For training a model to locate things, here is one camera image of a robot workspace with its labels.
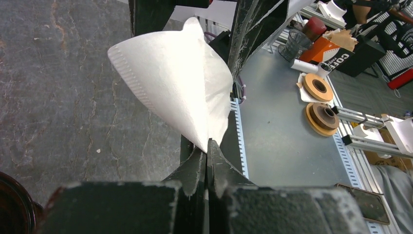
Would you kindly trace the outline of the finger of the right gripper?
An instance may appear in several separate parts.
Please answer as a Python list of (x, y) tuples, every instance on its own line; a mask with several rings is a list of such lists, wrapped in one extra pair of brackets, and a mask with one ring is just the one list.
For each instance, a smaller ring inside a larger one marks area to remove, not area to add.
[(288, 0), (237, 1), (227, 61), (233, 80), (248, 58), (284, 24), (288, 6)]
[(173, 0), (129, 0), (131, 36), (162, 31), (176, 6)]

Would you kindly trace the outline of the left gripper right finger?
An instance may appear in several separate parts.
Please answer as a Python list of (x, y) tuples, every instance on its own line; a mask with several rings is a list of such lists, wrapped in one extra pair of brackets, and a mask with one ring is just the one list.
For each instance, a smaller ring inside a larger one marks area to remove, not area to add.
[(229, 232), (229, 212), (225, 201), (226, 190), (237, 186), (254, 186), (224, 156), (218, 143), (208, 140), (206, 160), (206, 181), (209, 206), (209, 232), (226, 234)]

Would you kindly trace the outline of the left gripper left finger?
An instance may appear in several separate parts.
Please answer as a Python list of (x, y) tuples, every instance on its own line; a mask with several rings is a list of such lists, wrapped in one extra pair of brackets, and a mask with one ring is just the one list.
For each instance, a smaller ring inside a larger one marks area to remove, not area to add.
[(205, 177), (207, 155), (194, 148), (189, 157), (164, 181), (180, 183), (174, 204), (173, 232), (202, 234), (205, 220)]

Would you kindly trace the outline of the brown transparent dripper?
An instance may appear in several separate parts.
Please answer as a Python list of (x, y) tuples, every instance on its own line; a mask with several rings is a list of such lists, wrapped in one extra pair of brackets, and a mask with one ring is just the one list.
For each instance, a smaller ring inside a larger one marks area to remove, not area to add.
[(0, 174), (0, 232), (33, 234), (43, 216), (43, 207), (9, 175)]

